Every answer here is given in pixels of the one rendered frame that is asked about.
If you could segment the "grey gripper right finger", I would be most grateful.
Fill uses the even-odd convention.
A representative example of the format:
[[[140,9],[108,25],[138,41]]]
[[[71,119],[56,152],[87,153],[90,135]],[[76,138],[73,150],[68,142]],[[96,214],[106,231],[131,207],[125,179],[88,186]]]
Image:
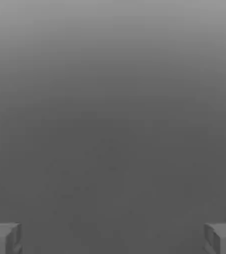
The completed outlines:
[[[226,254],[226,223],[206,223],[204,238],[204,250],[207,254]]]

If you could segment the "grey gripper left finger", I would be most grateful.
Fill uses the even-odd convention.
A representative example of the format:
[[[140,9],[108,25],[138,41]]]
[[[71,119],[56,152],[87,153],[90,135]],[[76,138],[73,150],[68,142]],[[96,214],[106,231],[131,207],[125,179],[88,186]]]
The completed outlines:
[[[21,223],[0,223],[0,254],[23,254]]]

